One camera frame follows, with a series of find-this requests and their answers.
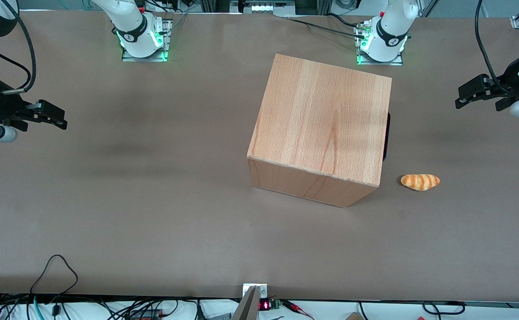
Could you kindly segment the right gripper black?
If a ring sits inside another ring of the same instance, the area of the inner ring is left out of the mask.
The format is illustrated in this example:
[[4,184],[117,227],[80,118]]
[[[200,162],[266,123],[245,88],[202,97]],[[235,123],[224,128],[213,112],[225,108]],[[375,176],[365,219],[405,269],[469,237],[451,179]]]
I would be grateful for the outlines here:
[[28,123],[47,123],[61,130],[68,128],[65,111],[46,101],[38,100],[34,104],[21,99],[20,95],[3,95],[3,90],[11,89],[6,84],[0,84],[0,124],[11,125],[21,131],[28,131]]

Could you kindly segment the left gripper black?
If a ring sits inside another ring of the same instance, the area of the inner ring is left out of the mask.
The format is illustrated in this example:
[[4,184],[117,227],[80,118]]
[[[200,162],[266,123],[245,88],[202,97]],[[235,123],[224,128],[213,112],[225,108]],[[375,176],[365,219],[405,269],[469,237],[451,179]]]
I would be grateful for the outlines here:
[[[456,109],[461,109],[465,105],[470,104],[479,100],[493,99],[492,93],[498,96],[504,96],[505,94],[515,96],[519,98],[519,57],[511,62],[504,73],[497,77],[501,89],[497,84],[496,80],[493,81],[487,74],[480,74],[473,77],[470,81],[461,85],[458,91],[458,97],[455,99]],[[503,97],[495,103],[496,111],[504,111],[515,103],[516,98],[514,97]]]

